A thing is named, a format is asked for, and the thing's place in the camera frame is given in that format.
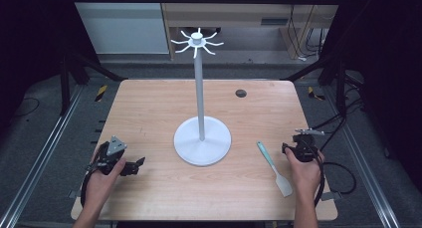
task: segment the finger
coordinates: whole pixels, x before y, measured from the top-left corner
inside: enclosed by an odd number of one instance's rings
[[[109,173],[109,175],[113,177],[118,177],[121,173],[121,171],[124,169],[124,165],[126,164],[126,159],[121,158],[114,166],[112,171]]]
[[[298,159],[295,157],[295,154],[292,152],[290,148],[286,147],[285,153],[290,163],[298,162]]]

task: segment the white wall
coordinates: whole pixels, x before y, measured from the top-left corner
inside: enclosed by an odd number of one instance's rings
[[[97,54],[168,54],[157,3],[76,3]]]

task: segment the cabinet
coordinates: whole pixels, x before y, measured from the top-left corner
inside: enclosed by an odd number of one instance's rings
[[[273,5],[273,4],[183,4],[163,3],[164,24],[167,30],[170,55],[174,47],[170,40],[179,27],[261,27],[281,28],[281,33],[294,59],[297,57],[295,47],[302,45],[312,27],[329,28],[337,6],[314,5]],[[289,20],[295,23],[298,39],[292,44],[289,34]]]
[[[168,54],[159,3],[76,3],[97,54]]]

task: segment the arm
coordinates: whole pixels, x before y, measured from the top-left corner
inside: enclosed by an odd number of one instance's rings
[[[315,160],[300,162],[287,148],[286,156],[292,168],[293,182],[296,188],[295,228],[317,227],[317,213],[314,196],[319,186],[320,170]]]
[[[124,169],[125,163],[124,158],[119,160],[109,175],[103,175],[99,170],[91,175],[87,186],[85,206],[73,228],[92,228],[95,226],[100,212],[111,194],[112,186]]]

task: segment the spatula handle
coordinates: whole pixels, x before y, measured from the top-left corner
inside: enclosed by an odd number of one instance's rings
[[[257,141],[257,146],[258,146],[258,148],[260,148],[261,152],[263,153],[263,155],[267,159],[268,163],[270,163],[271,166],[274,166],[274,162],[271,160],[271,157],[268,154],[267,150],[265,149],[263,143],[261,141]]]

